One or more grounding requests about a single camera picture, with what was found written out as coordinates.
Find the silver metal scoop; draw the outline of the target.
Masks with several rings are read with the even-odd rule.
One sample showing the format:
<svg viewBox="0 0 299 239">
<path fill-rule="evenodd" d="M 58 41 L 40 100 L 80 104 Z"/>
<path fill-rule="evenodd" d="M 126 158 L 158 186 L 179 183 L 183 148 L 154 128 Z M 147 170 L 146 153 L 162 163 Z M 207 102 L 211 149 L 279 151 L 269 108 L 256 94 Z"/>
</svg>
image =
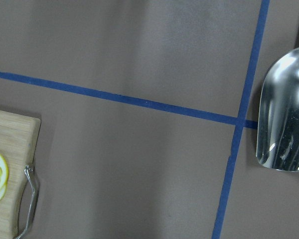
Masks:
<svg viewBox="0 0 299 239">
<path fill-rule="evenodd" d="M 299 48 L 277 60 L 264 78 L 256 158 L 266 168 L 299 172 Z"/>
</svg>

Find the bamboo cutting board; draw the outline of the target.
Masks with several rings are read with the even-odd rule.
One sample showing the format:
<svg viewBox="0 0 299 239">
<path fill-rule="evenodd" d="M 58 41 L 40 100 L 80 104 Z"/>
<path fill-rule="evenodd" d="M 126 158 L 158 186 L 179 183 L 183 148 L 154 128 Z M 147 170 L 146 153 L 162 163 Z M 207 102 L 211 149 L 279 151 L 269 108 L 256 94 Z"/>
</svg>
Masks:
<svg viewBox="0 0 299 239">
<path fill-rule="evenodd" d="M 19 208 L 26 184 L 27 164 L 33 164 L 41 121 L 37 118 L 0 111 L 0 154 L 5 158 L 9 176 L 6 194 L 0 200 L 0 239 L 14 239 Z"/>
</svg>

